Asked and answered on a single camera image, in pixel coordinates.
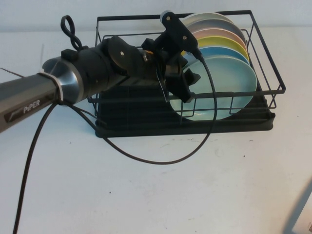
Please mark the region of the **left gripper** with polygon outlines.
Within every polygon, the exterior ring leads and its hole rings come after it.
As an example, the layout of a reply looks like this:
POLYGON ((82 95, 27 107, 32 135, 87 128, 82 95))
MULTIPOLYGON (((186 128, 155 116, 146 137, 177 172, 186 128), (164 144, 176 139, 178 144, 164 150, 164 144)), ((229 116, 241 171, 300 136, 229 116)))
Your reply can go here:
POLYGON ((156 78, 164 92, 172 93, 183 103, 191 102, 194 99, 194 93, 190 91, 188 85, 196 84, 201 76, 193 73, 191 69, 183 72, 187 60, 181 55, 182 46, 171 38, 157 38, 155 40, 147 38, 142 43, 142 49, 152 52, 156 78))

